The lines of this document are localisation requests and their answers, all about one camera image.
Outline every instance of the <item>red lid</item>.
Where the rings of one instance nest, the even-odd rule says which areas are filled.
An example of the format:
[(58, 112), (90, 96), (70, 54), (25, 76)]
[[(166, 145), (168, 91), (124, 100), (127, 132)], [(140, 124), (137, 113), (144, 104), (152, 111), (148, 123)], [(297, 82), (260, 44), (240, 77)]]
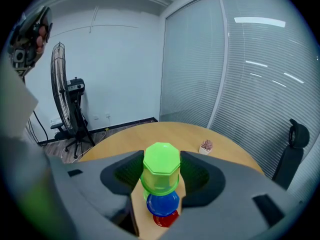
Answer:
[(166, 217), (158, 217), (153, 215), (153, 220), (158, 226), (169, 228), (171, 224), (174, 223), (178, 217), (179, 217), (179, 214), (177, 210), (175, 210), (171, 215)]

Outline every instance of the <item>fan grille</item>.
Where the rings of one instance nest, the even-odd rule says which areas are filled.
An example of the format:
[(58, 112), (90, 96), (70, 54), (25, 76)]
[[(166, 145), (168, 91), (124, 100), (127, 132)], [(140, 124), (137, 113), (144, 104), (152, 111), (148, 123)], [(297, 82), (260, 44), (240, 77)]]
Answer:
[(52, 50), (51, 85), (60, 118), (69, 134), (75, 135), (78, 125), (67, 85), (65, 46), (60, 42)]

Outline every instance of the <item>round wooden table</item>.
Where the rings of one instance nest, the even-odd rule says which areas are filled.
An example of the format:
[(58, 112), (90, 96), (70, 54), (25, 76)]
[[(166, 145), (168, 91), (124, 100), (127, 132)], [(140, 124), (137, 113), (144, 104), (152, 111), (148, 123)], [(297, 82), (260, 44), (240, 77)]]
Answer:
[[(102, 159), (131, 151), (145, 151), (147, 147), (156, 142), (170, 143), (179, 151), (198, 153), (201, 143), (205, 140), (213, 142), (213, 149), (209, 156), (245, 165), (264, 174), (251, 155), (232, 140), (212, 130), (180, 122), (153, 122), (127, 128), (104, 139), (89, 150), (80, 161)], [(153, 215), (148, 211), (143, 191), (144, 189), (139, 180), (131, 193), (134, 216), (139, 229), (139, 238), (156, 240), (168, 228), (155, 224)], [(178, 213), (181, 214), (181, 200), (186, 195), (185, 183), (181, 175), (179, 177), (179, 185), (175, 191), (180, 197)]]

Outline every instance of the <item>black fisheye border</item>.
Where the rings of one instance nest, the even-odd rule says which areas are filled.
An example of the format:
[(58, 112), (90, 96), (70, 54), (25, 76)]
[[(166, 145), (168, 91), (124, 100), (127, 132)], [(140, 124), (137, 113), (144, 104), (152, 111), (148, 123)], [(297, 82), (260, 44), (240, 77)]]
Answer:
[[(10, 31), (22, 12), (33, 0), (0, 0), (1, 10), (1, 34), (0, 48), (2, 50)], [(320, 44), (320, 0), (291, 0), (309, 24), (317, 43)], [(4, 239), (14, 239), (15, 237), (35, 237), (44, 239), (38, 231), (21, 215), (15, 203), (9, 196), (2, 178), (0, 179), (0, 190), (2, 196), (2, 231), (0, 236)], [(301, 216), (294, 223), (293, 227), (283, 236), (283, 239), (294, 239), (296, 237), (307, 237), (318, 235), (318, 225), (316, 225), (318, 215), (317, 204), (320, 200), (319, 184), (310, 202), (307, 204)]]

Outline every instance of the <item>green octagonal lid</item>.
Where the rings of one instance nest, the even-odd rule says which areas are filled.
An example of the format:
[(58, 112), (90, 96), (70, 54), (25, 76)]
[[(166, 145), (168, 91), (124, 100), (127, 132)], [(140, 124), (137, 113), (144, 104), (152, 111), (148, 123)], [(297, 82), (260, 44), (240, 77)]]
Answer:
[(143, 164), (152, 174), (170, 175), (180, 166), (179, 150), (170, 143), (156, 142), (145, 150)]

